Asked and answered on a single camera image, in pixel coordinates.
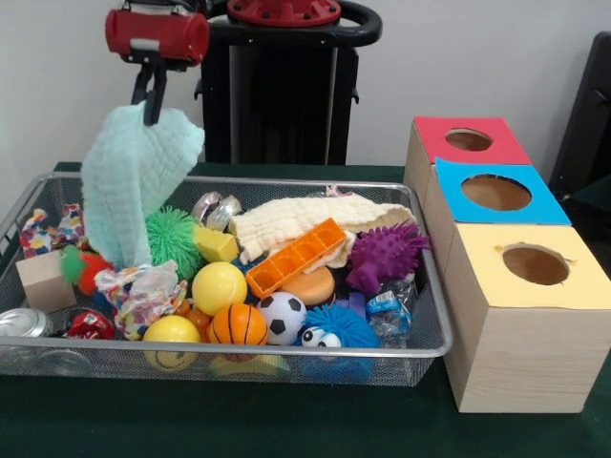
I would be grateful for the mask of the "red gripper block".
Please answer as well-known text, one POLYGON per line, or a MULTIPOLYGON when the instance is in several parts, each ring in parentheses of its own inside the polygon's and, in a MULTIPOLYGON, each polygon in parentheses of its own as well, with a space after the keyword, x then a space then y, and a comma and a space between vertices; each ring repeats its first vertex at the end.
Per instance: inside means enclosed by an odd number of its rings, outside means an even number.
POLYGON ((207 54, 210 26, 205 16, 181 7, 121 7, 105 21, 110 52, 128 63, 142 64, 137 73, 131 104, 145 101, 144 124, 158 123, 166 88, 166 71, 183 72, 201 63, 207 54))

